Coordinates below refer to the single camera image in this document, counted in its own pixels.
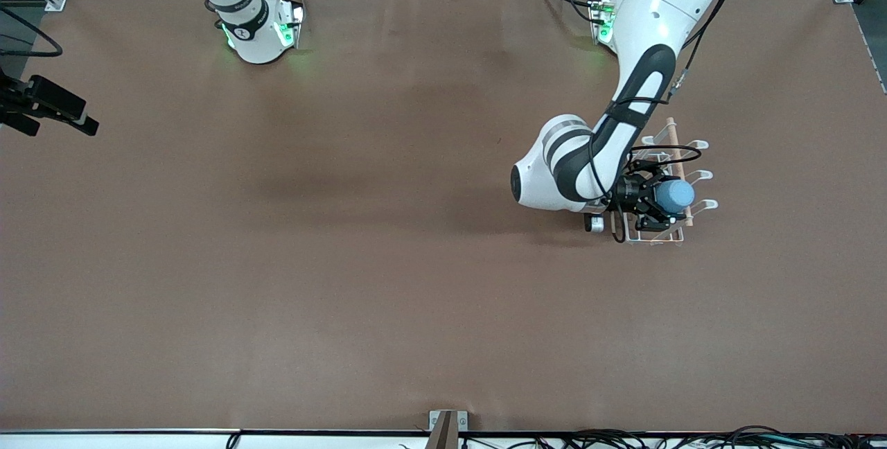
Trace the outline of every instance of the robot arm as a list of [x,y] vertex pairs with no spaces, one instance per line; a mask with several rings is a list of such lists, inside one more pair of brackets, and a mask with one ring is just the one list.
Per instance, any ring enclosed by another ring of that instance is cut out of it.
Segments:
[[304,20],[304,5],[286,0],[209,0],[242,60],[270,63],[294,48]]
[[611,0],[599,41],[618,56],[615,95],[593,129],[576,115],[552,118],[514,165],[514,199],[546,210],[599,213],[625,156],[674,77],[679,52],[712,0]]

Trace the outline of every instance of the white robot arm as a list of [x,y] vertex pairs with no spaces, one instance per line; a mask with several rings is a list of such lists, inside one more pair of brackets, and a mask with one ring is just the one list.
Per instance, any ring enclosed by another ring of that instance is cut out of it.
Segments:
[[228,37],[228,45],[248,63],[276,60],[297,47],[304,5],[286,0],[209,0]]
[[684,41],[712,0],[608,2],[601,10],[607,22],[595,34],[618,56],[615,95],[593,129],[572,114],[542,127],[512,168],[512,193],[520,205],[595,214],[611,206],[627,153],[668,90]]

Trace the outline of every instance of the brown table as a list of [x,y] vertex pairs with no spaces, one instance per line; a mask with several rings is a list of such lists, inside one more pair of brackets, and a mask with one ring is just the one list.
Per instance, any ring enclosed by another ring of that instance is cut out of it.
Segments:
[[672,105],[721,208],[629,247],[520,208],[617,82],[548,0],[308,0],[238,61],[202,0],[69,0],[95,139],[0,132],[0,426],[887,431],[887,98],[851,7],[728,0]]

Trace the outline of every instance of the blue round object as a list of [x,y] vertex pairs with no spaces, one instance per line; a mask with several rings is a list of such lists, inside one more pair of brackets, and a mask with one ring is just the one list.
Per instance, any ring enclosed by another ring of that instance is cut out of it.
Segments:
[[696,191],[687,181],[665,181],[656,187],[656,203],[669,214],[680,213],[693,204],[693,199],[696,199]]

